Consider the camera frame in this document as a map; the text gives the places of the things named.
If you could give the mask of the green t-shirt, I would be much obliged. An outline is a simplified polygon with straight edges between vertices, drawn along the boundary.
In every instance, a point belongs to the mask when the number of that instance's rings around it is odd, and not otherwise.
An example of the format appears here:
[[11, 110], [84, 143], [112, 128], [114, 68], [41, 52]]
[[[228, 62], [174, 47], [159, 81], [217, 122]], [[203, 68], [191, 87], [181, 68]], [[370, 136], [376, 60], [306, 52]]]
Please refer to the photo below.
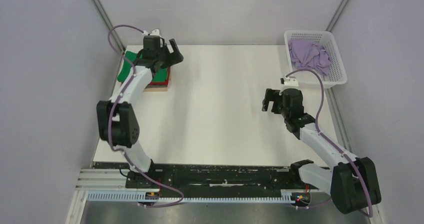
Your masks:
[[[131, 51], [126, 51], [125, 56], [130, 60], [134, 61], [136, 58], [139, 58], [140, 55], [138, 53], [134, 53]], [[127, 60], [124, 60], [123, 67], [120, 70], [120, 73], [117, 76], [117, 81], [123, 83], [130, 74], [130, 70], [132, 69], [130, 63]]]

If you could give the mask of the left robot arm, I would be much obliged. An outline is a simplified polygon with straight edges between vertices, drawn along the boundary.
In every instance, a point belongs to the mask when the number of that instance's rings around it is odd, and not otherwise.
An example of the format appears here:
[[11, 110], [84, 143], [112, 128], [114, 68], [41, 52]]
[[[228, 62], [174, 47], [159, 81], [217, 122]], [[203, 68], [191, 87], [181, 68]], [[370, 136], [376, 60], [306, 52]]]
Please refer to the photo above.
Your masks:
[[129, 61], [129, 74], [118, 92], [96, 106], [101, 140], [125, 158], [130, 169], [139, 173], [139, 183], [147, 188], [156, 184], [157, 174], [150, 170], [152, 159], [139, 143], [141, 129], [133, 107], [158, 72], [183, 60], [175, 39], [166, 42], [161, 36], [144, 36], [143, 47], [135, 60]]

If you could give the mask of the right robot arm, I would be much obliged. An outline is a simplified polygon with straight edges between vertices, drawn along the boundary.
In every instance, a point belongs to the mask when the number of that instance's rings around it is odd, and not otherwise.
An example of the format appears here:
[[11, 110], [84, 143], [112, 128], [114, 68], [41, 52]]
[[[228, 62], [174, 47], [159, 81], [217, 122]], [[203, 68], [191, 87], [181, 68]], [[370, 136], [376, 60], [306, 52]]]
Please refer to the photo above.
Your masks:
[[308, 145], [327, 165], [324, 169], [309, 159], [292, 163], [288, 179], [293, 187], [309, 184], [320, 189], [343, 214], [381, 203], [374, 162], [368, 157], [358, 157], [326, 136], [316, 118], [305, 112], [301, 90], [266, 89], [262, 110], [268, 108], [273, 114], [281, 115], [288, 132]]

